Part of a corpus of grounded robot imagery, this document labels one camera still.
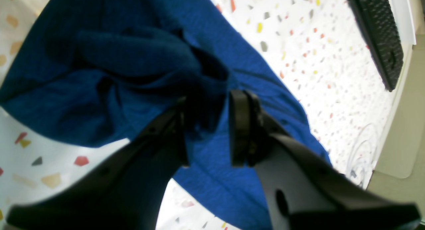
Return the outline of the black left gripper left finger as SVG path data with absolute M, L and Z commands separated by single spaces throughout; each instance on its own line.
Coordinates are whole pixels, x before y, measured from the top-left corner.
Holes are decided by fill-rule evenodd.
M 185 98 L 132 142 L 59 194 L 13 205 L 7 223 L 23 230 L 153 230 L 169 180 L 189 165 Z

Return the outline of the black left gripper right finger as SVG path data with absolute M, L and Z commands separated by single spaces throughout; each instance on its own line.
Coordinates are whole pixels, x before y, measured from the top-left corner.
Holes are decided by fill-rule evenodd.
M 253 168 L 274 230 L 414 230 L 416 204 L 354 185 L 298 142 L 246 90 L 229 95 L 231 161 Z

